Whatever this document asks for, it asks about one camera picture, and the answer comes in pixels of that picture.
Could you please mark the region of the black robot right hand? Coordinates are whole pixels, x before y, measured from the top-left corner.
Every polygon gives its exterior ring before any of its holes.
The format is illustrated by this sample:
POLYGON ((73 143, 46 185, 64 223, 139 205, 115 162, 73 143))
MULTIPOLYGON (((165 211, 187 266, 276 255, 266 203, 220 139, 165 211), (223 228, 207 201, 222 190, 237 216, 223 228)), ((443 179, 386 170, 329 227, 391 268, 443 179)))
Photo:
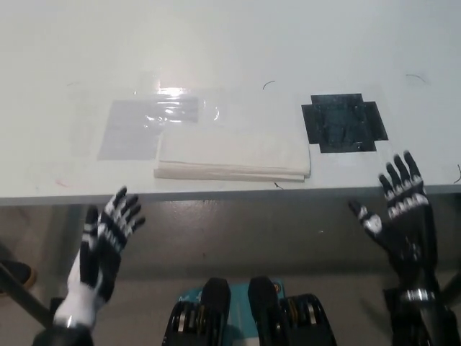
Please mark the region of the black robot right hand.
POLYGON ((388 217, 381 218, 356 200, 349 201, 349 208, 365 233, 385 250, 398 276, 398 287, 436 298, 440 294, 435 275, 437 235, 424 180, 409 151, 396 154, 386 170, 378 179, 388 217))

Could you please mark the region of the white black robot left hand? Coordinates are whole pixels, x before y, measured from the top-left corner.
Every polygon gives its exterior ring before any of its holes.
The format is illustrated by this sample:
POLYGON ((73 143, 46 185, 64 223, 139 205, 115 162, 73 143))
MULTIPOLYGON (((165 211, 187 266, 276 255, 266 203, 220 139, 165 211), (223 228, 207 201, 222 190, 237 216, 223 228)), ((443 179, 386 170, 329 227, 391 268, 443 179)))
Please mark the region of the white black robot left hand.
POLYGON ((101 211, 86 213, 79 251, 67 279, 68 292, 53 322, 67 328, 93 329, 98 311, 109 302, 128 239, 146 219, 139 215, 137 195, 122 187, 101 211))

